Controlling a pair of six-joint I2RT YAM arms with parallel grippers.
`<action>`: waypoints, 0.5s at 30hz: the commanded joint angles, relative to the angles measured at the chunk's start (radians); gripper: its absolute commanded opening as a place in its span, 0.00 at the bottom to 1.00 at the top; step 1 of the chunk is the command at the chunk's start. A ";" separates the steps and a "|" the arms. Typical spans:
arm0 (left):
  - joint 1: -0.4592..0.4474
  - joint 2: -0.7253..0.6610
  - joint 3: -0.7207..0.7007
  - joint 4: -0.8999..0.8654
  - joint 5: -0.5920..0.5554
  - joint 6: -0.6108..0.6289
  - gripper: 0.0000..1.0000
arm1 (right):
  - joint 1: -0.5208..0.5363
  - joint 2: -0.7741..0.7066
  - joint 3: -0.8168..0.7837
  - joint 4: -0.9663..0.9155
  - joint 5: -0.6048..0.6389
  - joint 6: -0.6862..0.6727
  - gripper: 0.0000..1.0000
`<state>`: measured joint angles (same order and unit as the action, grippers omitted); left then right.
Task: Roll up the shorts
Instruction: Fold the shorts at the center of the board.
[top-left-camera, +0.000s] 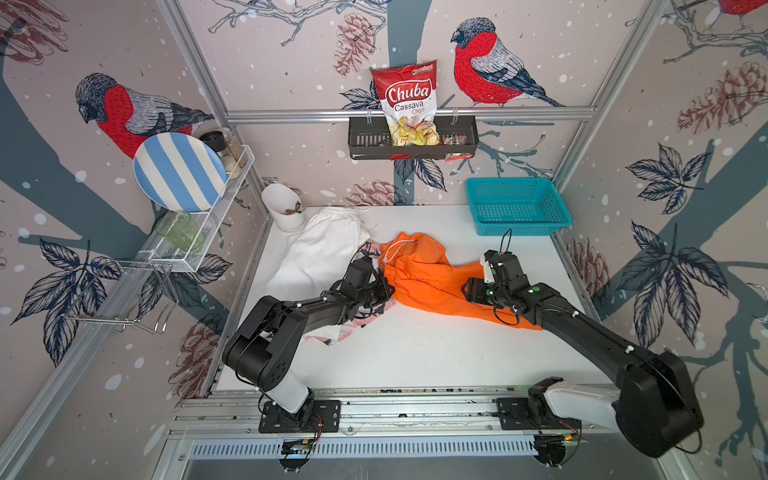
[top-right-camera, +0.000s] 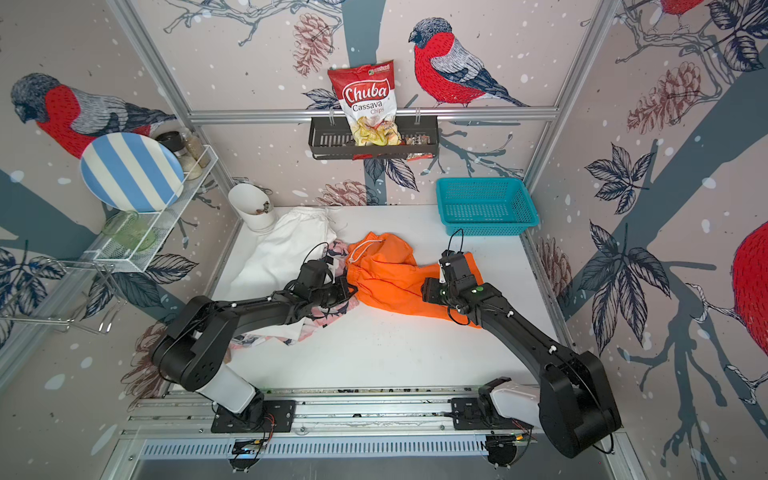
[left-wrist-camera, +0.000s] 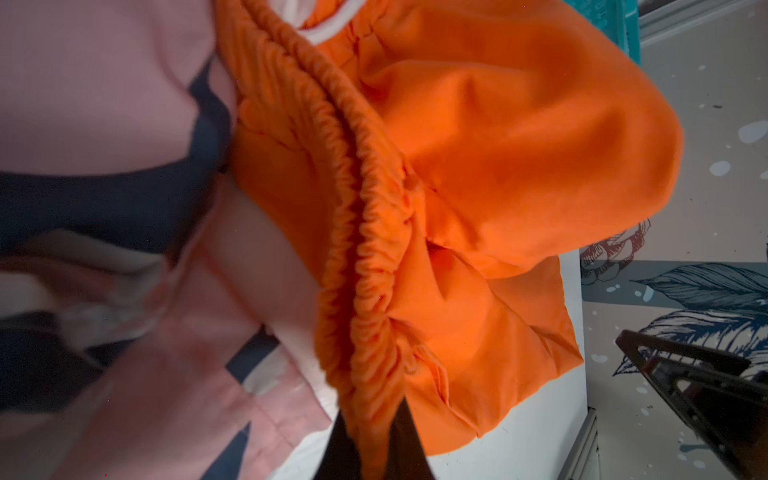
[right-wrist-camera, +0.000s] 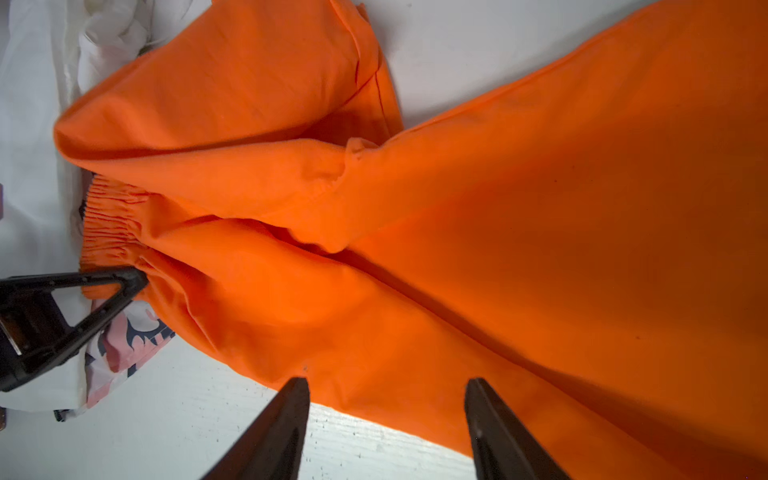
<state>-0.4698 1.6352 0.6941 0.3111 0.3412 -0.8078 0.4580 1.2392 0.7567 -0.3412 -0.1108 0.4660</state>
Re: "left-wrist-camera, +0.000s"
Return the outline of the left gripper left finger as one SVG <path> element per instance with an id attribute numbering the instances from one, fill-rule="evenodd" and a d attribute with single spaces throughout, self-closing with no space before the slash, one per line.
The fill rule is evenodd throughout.
<path id="1" fill-rule="evenodd" d="M 361 460 L 342 413 L 337 415 L 313 480 L 361 480 Z"/>

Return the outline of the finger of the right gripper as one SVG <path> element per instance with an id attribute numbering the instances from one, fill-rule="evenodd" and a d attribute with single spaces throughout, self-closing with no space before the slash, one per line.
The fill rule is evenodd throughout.
<path id="1" fill-rule="evenodd" d="M 738 479 L 767 477 L 767 374 L 726 351 L 624 330 L 616 345 Z"/>

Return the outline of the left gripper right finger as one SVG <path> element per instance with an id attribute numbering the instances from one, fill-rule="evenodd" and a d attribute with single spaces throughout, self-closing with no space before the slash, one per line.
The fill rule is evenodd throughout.
<path id="1" fill-rule="evenodd" d="M 435 479 L 406 399 L 400 403 L 390 427 L 385 479 Z"/>

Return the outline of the orange shorts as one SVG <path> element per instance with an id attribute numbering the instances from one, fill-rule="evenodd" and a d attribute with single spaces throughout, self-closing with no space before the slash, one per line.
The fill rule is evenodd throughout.
<path id="1" fill-rule="evenodd" d="M 439 455 L 581 364 L 558 258 L 658 212 L 683 153 L 631 59 L 561 1 L 367 1 L 319 45 L 265 1 L 214 9 L 232 173 L 320 283 L 362 479 L 404 399 Z"/>

